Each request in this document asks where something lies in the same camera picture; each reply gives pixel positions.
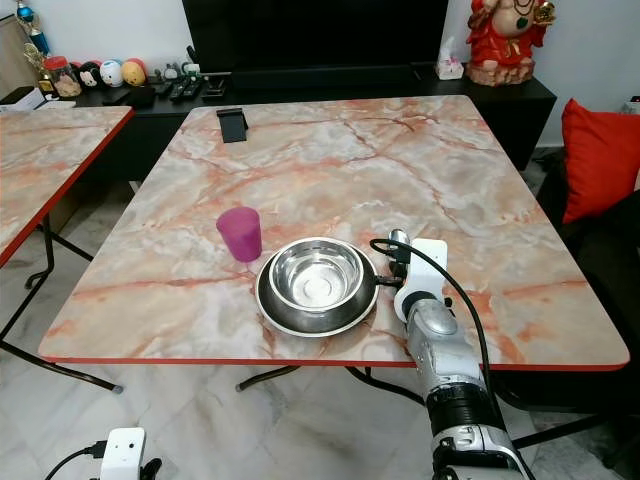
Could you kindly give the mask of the pink plastic cup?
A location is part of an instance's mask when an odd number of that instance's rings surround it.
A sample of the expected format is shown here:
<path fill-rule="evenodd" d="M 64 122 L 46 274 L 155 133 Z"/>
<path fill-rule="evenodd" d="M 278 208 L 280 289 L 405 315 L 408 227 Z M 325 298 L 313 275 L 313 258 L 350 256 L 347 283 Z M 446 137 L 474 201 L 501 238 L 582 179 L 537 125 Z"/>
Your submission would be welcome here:
<path fill-rule="evenodd" d="M 262 252 L 259 212 L 252 207 L 232 207 L 219 216 L 216 228 L 234 260 L 252 262 L 259 259 Z"/>

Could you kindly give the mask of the white tissue box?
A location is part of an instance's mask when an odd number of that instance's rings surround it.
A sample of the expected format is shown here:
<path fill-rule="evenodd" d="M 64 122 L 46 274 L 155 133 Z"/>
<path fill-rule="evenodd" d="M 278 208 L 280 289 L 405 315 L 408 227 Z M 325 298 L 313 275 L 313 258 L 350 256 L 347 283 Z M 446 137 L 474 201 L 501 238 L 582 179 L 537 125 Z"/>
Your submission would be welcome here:
<path fill-rule="evenodd" d="M 458 81 L 465 76 L 465 64 L 454 55 L 454 37 L 442 42 L 434 65 L 434 72 L 439 81 Z"/>

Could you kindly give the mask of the red laughing buddha statue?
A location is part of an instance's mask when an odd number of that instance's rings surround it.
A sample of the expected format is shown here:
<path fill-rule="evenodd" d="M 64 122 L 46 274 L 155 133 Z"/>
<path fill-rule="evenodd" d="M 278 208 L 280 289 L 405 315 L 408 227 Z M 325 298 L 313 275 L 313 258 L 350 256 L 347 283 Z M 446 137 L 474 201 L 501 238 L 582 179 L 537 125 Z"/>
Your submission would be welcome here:
<path fill-rule="evenodd" d="M 471 0 L 470 8 L 467 78 L 490 87 L 530 81 L 532 50 L 543 45 L 556 22 L 556 5 L 549 0 Z"/>

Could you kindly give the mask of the black metal table leg frame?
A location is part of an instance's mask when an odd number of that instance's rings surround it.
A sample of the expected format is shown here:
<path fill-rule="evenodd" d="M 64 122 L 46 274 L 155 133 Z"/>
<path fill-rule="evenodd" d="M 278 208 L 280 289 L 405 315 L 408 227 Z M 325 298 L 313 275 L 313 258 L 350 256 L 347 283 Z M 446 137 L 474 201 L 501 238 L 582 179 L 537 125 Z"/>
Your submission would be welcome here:
<path fill-rule="evenodd" d="M 300 366 L 284 366 L 284 367 L 276 367 L 276 369 L 260 372 L 260 374 L 253 375 L 251 378 L 241 381 L 236 385 L 237 392 L 243 392 L 248 388 L 253 387 L 253 385 L 261 383 L 261 381 L 271 380 L 275 378 L 282 378 L 282 376 L 291 374 L 291 372 L 297 371 L 300 369 Z M 406 399 L 410 399 L 410 401 L 415 402 L 417 404 L 421 404 L 421 406 L 425 406 L 424 398 L 419 396 L 419 394 L 413 393 L 412 390 L 398 387 L 396 384 L 389 383 L 389 381 L 381 381 L 374 376 L 371 375 L 370 367 L 366 367 L 364 371 L 358 369 L 358 367 L 346 367 L 348 374 L 360 380 L 361 383 L 369 385 L 369 387 L 378 388 L 380 390 L 385 390 L 385 392 L 390 392 L 393 394 L 397 394 L 397 396 L 402 396 Z"/>
<path fill-rule="evenodd" d="M 23 351 L 22 348 L 14 346 L 14 344 L 10 344 L 6 342 L 5 337 L 10 332 L 10 329 L 13 329 L 15 323 L 19 319 L 20 315 L 26 311 L 26 308 L 31 303 L 32 298 L 36 296 L 38 291 L 42 288 L 42 285 L 49 279 L 50 274 L 54 271 L 56 262 L 54 251 L 52 251 L 52 246 L 54 246 L 55 242 L 58 242 L 67 250 L 72 251 L 73 253 L 77 253 L 78 256 L 81 256 L 82 259 L 86 261 L 92 261 L 93 256 L 86 251 L 81 250 L 76 244 L 69 242 L 68 239 L 60 237 L 58 233 L 54 232 L 54 230 L 50 229 L 49 218 L 45 218 L 41 221 L 40 224 L 36 225 L 37 229 L 40 230 L 42 234 L 44 234 L 44 247 L 46 253 L 47 266 L 42 271 L 37 271 L 36 274 L 32 274 L 24 283 L 24 287 L 26 287 L 28 293 L 26 297 L 23 298 L 23 301 L 19 303 L 17 310 L 14 311 L 14 314 L 10 316 L 8 323 L 5 324 L 4 329 L 1 329 L 0 332 L 0 347 L 3 351 L 8 352 L 9 355 L 13 355 L 15 357 L 20 358 L 20 360 L 24 360 L 28 362 L 28 364 L 32 364 L 38 367 L 42 367 L 42 369 L 49 370 L 51 372 L 56 372 L 56 374 L 68 376 L 68 378 L 74 378 L 81 381 L 87 381 L 87 383 L 96 385 L 96 387 L 100 387 L 102 389 L 109 390 L 109 392 L 114 394 L 120 394 L 124 392 L 123 385 L 118 385 L 114 383 L 110 383 L 108 380 L 104 380 L 101 378 L 96 378 L 96 376 L 87 374 L 87 372 L 81 372 L 73 369 L 69 369 L 69 367 L 64 367 L 61 365 L 56 365 L 54 362 L 50 362 L 45 360 L 45 358 L 38 357 L 37 355 L 32 355 L 32 353 L 28 353 Z"/>

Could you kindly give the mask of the black phone stand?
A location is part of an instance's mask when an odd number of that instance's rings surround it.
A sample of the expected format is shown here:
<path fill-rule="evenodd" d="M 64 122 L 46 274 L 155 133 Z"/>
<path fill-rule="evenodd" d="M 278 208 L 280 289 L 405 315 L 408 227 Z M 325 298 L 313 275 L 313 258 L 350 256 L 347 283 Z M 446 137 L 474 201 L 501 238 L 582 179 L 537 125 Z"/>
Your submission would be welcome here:
<path fill-rule="evenodd" d="M 216 110 L 224 143 L 237 143 L 247 140 L 248 123 L 242 108 Z"/>

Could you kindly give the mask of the stainless steel plate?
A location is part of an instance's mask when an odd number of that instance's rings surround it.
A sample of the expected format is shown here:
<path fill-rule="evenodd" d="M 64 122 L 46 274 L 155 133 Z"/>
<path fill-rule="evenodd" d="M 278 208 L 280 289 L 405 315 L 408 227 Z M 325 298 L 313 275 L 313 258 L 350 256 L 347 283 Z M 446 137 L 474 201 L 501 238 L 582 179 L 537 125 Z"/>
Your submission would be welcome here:
<path fill-rule="evenodd" d="M 361 323 L 371 311 L 374 311 L 376 303 L 375 271 L 372 270 L 371 261 L 364 252 L 357 250 L 358 255 L 364 261 L 364 283 L 356 296 L 343 303 L 342 306 L 323 312 L 307 312 L 285 305 L 282 300 L 273 293 L 268 284 L 268 271 L 266 266 L 270 264 L 273 256 L 262 265 L 257 279 L 256 301 L 259 303 L 261 314 L 274 326 L 275 329 L 294 337 L 332 337 L 332 335 L 346 332 L 353 326 Z"/>

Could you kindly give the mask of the orange round doll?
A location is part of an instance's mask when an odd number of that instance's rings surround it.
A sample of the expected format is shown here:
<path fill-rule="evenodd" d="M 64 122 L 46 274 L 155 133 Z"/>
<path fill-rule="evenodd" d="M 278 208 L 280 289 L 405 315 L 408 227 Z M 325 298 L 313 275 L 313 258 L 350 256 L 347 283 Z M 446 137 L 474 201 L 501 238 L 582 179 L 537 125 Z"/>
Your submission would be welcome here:
<path fill-rule="evenodd" d="M 122 72 L 123 81 L 129 86 L 140 87 L 148 83 L 146 65 L 138 58 L 124 60 L 120 72 Z"/>

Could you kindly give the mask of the flat white box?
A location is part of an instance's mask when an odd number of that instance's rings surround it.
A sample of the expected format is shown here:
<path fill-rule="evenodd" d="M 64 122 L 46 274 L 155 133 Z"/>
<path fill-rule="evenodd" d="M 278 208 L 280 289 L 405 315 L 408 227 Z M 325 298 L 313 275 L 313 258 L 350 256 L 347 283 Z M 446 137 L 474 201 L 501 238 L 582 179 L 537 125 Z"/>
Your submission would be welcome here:
<path fill-rule="evenodd" d="M 46 102 L 45 93 L 38 87 L 23 86 L 14 90 L 0 100 L 0 113 L 9 111 L 32 111 Z"/>

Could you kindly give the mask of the blue and gold trophy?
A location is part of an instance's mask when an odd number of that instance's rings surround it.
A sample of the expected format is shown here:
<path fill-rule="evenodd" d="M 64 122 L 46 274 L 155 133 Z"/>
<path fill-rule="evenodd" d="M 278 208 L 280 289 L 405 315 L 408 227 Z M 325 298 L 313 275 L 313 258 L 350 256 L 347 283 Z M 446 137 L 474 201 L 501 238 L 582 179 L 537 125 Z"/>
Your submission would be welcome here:
<path fill-rule="evenodd" d="M 51 49 L 45 33 L 38 27 L 35 10 L 29 8 L 23 0 L 15 0 L 15 18 L 19 20 L 20 27 L 27 33 L 29 42 L 47 58 Z"/>

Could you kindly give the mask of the light wooden cabinet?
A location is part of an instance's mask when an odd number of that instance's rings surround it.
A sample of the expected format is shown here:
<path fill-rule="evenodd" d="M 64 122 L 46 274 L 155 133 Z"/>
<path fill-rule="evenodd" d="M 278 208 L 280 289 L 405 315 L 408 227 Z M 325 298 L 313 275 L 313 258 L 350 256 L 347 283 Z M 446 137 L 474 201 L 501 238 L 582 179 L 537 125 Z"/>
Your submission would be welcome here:
<path fill-rule="evenodd" d="M 0 97 L 4 99 L 19 87 L 33 86 L 35 78 L 23 45 L 26 35 L 14 15 L 0 19 Z"/>

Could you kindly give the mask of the red cushion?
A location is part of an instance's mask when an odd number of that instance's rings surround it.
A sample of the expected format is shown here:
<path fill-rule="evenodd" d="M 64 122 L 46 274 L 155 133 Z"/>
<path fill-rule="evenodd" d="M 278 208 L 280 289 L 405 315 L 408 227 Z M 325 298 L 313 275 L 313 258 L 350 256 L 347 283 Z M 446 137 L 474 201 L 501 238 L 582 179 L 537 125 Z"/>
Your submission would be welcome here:
<path fill-rule="evenodd" d="M 568 184 L 564 223 L 594 218 L 625 200 L 640 178 L 640 114 L 591 111 L 571 99 L 562 113 Z"/>

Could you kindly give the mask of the black and white round doll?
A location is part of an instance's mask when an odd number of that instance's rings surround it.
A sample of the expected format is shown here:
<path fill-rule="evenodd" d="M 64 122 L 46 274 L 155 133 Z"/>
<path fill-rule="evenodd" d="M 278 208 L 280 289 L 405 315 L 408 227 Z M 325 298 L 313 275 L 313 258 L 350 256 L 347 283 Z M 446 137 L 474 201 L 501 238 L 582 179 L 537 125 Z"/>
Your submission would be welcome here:
<path fill-rule="evenodd" d="M 84 61 L 76 65 L 76 74 L 83 90 L 97 90 L 102 86 L 100 65 L 96 61 Z"/>

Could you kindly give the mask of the stainless steel bowl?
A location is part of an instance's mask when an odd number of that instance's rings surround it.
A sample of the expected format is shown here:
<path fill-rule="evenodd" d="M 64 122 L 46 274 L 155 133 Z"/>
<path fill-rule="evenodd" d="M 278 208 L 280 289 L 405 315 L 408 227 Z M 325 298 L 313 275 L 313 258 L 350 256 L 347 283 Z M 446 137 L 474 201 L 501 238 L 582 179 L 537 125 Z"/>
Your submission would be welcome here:
<path fill-rule="evenodd" d="M 351 244 L 326 237 L 298 239 L 271 257 L 268 284 L 285 305 L 323 312 L 344 305 L 364 283 L 364 261 Z"/>

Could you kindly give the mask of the black remote control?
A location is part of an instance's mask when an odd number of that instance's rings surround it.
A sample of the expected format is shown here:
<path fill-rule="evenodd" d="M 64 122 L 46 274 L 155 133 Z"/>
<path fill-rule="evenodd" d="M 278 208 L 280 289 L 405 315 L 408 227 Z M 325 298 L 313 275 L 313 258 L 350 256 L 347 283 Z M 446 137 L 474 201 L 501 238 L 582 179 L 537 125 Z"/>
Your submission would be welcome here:
<path fill-rule="evenodd" d="M 174 88 L 169 100 L 172 102 L 184 102 L 195 99 L 204 87 L 202 79 L 186 79 Z"/>

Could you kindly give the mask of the black flat television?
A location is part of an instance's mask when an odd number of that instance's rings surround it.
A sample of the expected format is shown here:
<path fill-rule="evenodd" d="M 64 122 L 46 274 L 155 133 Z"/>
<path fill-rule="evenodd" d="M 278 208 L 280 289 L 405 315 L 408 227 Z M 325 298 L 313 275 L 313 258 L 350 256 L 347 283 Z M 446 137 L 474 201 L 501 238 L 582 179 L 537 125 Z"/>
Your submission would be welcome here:
<path fill-rule="evenodd" d="M 182 0 L 209 73 L 433 61 L 448 0 Z"/>

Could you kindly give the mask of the small gold trophy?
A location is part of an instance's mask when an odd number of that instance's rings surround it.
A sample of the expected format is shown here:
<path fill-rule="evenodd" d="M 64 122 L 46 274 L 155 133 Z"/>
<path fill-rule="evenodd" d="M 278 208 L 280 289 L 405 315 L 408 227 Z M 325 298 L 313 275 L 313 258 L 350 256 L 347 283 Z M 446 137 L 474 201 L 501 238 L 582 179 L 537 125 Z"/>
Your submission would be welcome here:
<path fill-rule="evenodd" d="M 27 44 L 24 46 L 24 54 L 26 54 L 29 63 L 35 68 L 37 74 L 37 86 L 46 100 L 58 99 L 58 92 L 52 86 L 52 78 L 49 70 L 45 68 L 45 55 L 37 49 L 35 45 Z"/>

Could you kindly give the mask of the green figurine mug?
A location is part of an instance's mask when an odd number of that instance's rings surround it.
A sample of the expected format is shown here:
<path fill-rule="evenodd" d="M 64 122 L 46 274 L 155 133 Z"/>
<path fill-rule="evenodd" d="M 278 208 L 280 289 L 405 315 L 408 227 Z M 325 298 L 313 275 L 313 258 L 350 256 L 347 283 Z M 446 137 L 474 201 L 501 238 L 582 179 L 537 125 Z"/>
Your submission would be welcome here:
<path fill-rule="evenodd" d="M 200 64 L 197 63 L 198 59 L 195 47 L 193 47 L 192 45 L 188 45 L 186 47 L 186 51 L 189 61 L 182 65 L 184 76 L 187 76 L 191 79 L 201 78 L 202 76 L 204 76 L 204 73 L 202 73 Z"/>

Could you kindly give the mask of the glass jar with red lid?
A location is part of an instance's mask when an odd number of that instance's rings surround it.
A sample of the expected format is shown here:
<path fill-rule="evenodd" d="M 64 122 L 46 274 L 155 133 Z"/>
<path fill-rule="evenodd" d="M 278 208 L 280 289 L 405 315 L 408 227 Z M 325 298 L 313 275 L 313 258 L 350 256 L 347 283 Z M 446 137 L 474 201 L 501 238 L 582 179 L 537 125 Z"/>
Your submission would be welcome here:
<path fill-rule="evenodd" d="M 49 73 L 52 87 L 60 99 L 72 99 L 81 95 L 81 83 L 77 79 L 76 69 L 64 56 L 50 56 L 44 60 L 44 68 Z"/>

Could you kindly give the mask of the black sofa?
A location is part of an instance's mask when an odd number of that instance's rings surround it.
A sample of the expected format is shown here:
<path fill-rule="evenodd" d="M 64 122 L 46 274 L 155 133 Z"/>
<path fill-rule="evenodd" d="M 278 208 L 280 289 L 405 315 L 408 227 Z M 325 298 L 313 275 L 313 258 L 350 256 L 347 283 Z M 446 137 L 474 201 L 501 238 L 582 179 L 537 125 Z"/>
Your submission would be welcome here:
<path fill-rule="evenodd" d="M 536 200 L 620 329 L 632 360 L 609 372 L 498 372 L 498 394 L 518 410 L 576 417 L 518 439 L 520 447 L 608 426 L 614 445 L 603 466 L 640 480 L 640 192 L 628 192 L 602 214 L 566 221 L 570 183 L 562 156 L 540 157 L 536 165 L 544 173 Z"/>

